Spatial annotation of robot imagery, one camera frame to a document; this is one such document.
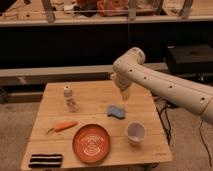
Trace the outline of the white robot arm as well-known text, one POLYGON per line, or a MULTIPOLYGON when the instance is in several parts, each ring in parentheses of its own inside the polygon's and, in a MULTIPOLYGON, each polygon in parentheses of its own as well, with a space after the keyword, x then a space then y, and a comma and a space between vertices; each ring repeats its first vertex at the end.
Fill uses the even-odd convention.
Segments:
POLYGON ((130 86, 137 83, 173 104, 183 107, 213 125, 213 87, 149 69, 145 54, 133 47, 113 63, 113 80, 122 99, 130 97, 130 86))

